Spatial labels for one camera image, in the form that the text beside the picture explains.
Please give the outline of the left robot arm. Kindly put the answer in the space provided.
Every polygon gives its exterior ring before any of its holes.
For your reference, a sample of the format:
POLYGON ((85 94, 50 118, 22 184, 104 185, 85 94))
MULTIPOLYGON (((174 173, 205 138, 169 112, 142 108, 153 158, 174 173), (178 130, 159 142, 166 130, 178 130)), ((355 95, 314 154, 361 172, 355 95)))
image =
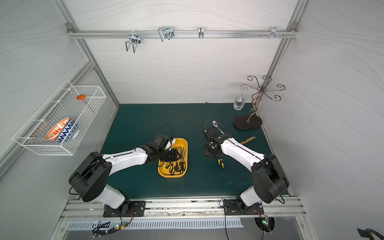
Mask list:
POLYGON ((92 152, 72 173, 69 184, 84 202, 100 202, 116 209, 128 198, 107 184, 111 175, 158 160, 176 162, 182 157, 183 154, 177 149, 157 148, 154 144, 142 145, 117 154, 101 155, 92 152))

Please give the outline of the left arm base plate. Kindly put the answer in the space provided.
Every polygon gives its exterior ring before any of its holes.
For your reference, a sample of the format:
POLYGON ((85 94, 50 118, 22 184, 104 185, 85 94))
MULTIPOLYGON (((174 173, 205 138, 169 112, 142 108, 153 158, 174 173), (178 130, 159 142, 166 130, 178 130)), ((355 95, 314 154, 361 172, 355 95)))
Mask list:
POLYGON ((145 214, 146 203, 146 201, 124 201, 117 209, 113 209, 110 206, 105 205, 103 217, 143 217, 145 214))

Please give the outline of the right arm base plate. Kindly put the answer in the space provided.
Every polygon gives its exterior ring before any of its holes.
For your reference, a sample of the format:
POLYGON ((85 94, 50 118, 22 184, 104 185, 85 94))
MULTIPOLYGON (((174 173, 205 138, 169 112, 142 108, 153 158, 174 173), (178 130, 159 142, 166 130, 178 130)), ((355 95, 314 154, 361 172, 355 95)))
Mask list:
POLYGON ((224 209, 226 216, 264 215, 261 202, 248 207, 240 199, 221 199, 219 205, 224 209))

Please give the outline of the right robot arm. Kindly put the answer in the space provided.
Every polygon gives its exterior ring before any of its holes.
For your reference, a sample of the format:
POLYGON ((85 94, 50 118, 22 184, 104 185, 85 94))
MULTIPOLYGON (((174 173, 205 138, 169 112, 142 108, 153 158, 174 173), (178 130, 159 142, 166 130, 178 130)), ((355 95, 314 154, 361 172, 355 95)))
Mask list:
POLYGON ((208 141, 204 145, 204 156, 218 159, 226 155, 250 171, 253 186, 238 196, 238 203, 242 208, 250 208, 261 202, 269 204, 290 186, 283 167, 275 155, 257 153, 228 134, 211 133, 208 130, 203 134, 208 141))

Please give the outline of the yellow plastic storage tray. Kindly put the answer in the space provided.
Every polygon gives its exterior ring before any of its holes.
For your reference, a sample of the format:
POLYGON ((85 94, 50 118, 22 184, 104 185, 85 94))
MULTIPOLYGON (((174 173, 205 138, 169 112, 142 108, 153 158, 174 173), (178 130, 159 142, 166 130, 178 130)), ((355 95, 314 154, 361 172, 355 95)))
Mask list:
POLYGON ((176 142, 174 143, 172 149, 178 149, 178 147, 184 147, 186 149, 186 159, 185 159, 186 168, 185 168, 185 171, 183 174, 180 174, 179 172, 175 172, 175 174, 173 176, 171 176, 171 174, 166 170, 166 164, 167 163, 159 161, 158 173, 164 178, 179 179, 179 178, 182 178, 187 172, 187 169, 188 169, 188 142, 185 139, 176 138, 176 142))

